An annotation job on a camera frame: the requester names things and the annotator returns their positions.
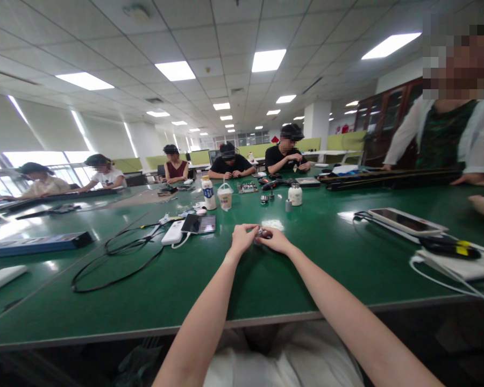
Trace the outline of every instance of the white cable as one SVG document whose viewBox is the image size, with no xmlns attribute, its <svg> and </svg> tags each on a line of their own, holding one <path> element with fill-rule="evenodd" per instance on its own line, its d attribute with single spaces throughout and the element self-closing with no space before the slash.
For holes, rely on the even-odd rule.
<svg viewBox="0 0 484 387">
<path fill-rule="evenodd" d="M 409 261 L 409 265 L 413 268 L 413 270 L 415 272 L 417 272 L 418 274 L 420 274 L 421 276 L 425 277 L 427 280 L 431 280 L 435 283 L 437 283 L 438 285 L 441 285 L 441 286 L 444 286 L 445 288 L 447 289 L 450 289 L 450 290 L 453 290 L 453 291 L 456 291 L 457 293 L 462 293 L 462 294 L 466 294 L 468 296 L 473 296 L 473 297 L 480 297 L 480 298 L 483 298 L 484 299 L 484 294 L 482 294 L 480 291 L 478 291 L 477 289 L 475 289 L 473 286 L 469 285 L 466 281 L 464 281 L 462 278 L 460 278 L 459 276 L 455 275 L 454 273 L 452 273 L 451 271 L 449 271 L 447 268 L 443 267 L 443 266 L 439 266 L 441 267 L 443 270 L 447 271 L 453 278 L 455 278 L 456 280 L 458 280 L 459 282 L 461 282 L 462 284 L 464 284 L 464 286 L 466 286 L 467 288 L 471 289 L 473 291 L 473 293 L 471 292 L 468 292 L 466 290 L 462 290 L 462 289 L 458 289 L 458 288 L 454 288 L 453 286 L 450 286 L 450 285 L 447 285 L 445 284 L 444 282 L 441 282 L 441 281 L 438 281 L 437 279 L 434 279 L 430 276 L 428 276 L 427 274 L 419 271 L 416 266 L 414 266 L 414 263 L 420 263 L 420 262 L 423 262 L 420 260 L 419 257 L 412 257 Z"/>
<path fill-rule="evenodd" d="M 187 233 L 187 237 L 184 239 L 184 241 L 182 241 L 179 245 L 177 245 L 176 247 L 174 247 L 174 245 L 172 245 L 172 248 L 180 248 L 181 246 L 184 245 L 184 243 L 188 240 L 188 237 L 190 236 L 190 233 Z"/>
</svg>

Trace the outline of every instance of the green patterned top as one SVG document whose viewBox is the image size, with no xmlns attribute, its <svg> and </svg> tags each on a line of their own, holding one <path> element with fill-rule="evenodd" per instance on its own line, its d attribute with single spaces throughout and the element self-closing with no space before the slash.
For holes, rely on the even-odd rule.
<svg viewBox="0 0 484 387">
<path fill-rule="evenodd" d="M 433 106 L 426 120 L 416 169 L 458 167 L 457 147 L 468 120 L 477 105 L 473 99 L 446 113 Z"/>
</svg>

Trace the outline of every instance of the red top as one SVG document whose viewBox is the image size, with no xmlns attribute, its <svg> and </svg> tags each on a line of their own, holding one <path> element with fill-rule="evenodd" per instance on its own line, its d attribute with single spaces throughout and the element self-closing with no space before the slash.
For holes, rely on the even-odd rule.
<svg viewBox="0 0 484 387">
<path fill-rule="evenodd" d="M 179 168 L 176 169 L 174 168 L 171 162 L 168 162 L 167 169 L 168 169 L 168 174 L 170 175 L 170 178 L 183 176 L 184 168 L 186 166 L 187 166 L 187 162 L 181 161 L 181 165 L 179 166 Z"/>
</svg>

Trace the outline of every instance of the column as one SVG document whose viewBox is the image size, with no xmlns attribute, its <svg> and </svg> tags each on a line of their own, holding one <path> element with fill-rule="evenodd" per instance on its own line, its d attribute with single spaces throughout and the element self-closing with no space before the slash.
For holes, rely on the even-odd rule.
<svg viewBox="0 0 484 387">
<path fill-rule="evenodd" d="M 321 137 L 320 151 L 326 150 L 331 111 L 331 101 L 314 102 L 305 107 L 303 134 L 305 138 Z"/>
</svg>

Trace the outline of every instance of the wooden cabinet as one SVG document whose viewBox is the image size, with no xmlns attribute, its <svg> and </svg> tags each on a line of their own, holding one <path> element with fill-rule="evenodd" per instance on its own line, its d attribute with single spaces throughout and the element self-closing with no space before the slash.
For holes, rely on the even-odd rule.
<svg viewBox="0 0 484 387">
<path fill-rule="evenodd" d="M 412 104 L 423 93 L 423 79 L 417 78 L 394 89 L 363 99 L 357 107 L 355 131 L 367 131 L 364 137 L 362 165 L 381 167 L 393 135 Z M 416 143 L 413 140 L 398 161 L 399 168 L 413 168 Z"/>
</svg>

